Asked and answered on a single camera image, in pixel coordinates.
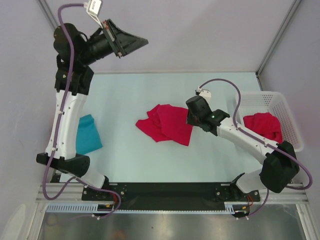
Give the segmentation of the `red t shirt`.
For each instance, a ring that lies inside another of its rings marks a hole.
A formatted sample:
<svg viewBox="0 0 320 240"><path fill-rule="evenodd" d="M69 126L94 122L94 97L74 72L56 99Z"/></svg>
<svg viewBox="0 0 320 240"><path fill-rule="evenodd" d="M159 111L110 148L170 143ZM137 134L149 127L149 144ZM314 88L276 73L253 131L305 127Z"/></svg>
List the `red t shirt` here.
<svg viewBox="0 0 320 240"><path fill-rule="evenodd" d="M269 112L255 113L243 117L244 126L251 131L275 141L279 144L283 142L283 135L280 121Z"/></svg>
<svg viewBox="0 0 320 240"><path fill-rule="evenodd" d="M188 110L170 104L158 104L139 119L135 126L155 142L174 141L189 146L193 126L187 123Z"/></svg>

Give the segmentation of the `white plastic perforated basket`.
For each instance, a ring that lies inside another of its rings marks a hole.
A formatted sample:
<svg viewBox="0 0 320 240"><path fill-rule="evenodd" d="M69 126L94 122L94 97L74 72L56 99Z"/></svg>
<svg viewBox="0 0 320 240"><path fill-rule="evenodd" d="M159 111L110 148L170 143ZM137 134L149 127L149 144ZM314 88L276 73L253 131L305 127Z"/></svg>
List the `white plastic perforated basket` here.
<svg viewBox="0 0 320 240"><path fill-rule="evenodd" d="M279 120L283 140L292 144L296 153L304 149L304 142L284 95L276 91L244 91L236 119L244 124L245 116L270 113Z"/></svg>

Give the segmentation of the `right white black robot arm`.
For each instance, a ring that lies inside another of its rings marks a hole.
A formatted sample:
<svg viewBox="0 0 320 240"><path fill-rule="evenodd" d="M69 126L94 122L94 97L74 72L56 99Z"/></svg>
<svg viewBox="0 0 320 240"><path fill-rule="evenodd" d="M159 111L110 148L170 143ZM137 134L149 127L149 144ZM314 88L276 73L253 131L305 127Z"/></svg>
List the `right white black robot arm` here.
<svg viewBox="0 0 320 240"><path fill-rule="evenodd" d="M262 165L260 170L242 173L233 180L235 185L230 188L230 194L235 200L242 201L250 192L260 189L280 193L300 171L291 143L264 138L234 121L223 110L212 111L200 95L188 99L186 105L189 124L234 143Z"/></svg>

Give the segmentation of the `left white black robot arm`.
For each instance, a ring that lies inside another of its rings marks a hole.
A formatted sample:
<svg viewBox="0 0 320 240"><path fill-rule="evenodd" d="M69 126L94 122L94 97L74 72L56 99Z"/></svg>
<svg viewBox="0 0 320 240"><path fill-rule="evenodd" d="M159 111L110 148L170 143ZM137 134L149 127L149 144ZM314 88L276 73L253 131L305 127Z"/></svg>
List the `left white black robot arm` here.
<svg viewBox="0 0 320 240"><path fill-rule="evenodd" d="M56 109L52 132L45 152L36 156L36 162L65 174L77 177L89 186L100 200L110 196L108 178L91 166L90 158L76 152L76 136L81 112L94 76L90 65L110 55L124 57L149 42L143 37L127 33L110 19L89 39L71 23L54 30L53 47L57 51Z"/></svg>

